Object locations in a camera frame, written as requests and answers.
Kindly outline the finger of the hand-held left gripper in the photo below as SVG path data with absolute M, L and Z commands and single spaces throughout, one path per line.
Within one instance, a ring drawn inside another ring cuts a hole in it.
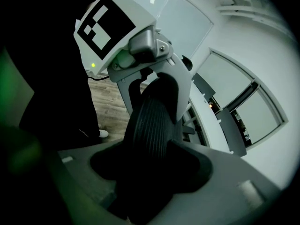
M 142 69 L 117 82 L 120 94 L 131 116 L 134 108 L 139 104 L 141 99 L 140 85 L 147 80 L 148 76 L 153 73 L 152 69 Z
M 171 121 L 177 123 L 188 105 L 192 83 L 191 60 L 176 54 L 151 66 L 158 79 L 151 84 L 154 96 L 165 105 Z

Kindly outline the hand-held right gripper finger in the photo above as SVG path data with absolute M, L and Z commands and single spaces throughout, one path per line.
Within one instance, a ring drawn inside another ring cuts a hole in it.
M 162 74 L 141 94 L 123 141 L 95 153 L 91 168 L 116 181 L 108 211 L 121 219 L 151 220 L 174 194 L 191 193 L 212 176 L 212 162 L 184 148 L 176 118 L 179 87 Z

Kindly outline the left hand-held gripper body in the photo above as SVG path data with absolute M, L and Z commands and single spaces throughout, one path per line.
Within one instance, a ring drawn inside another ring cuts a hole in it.
M 144 68 L 173 75 L 173 48 L 156 23 L 133 0 L 96 0 L 74 32 L 84 67 L 95 75 L 107 70 L 115 83 Z

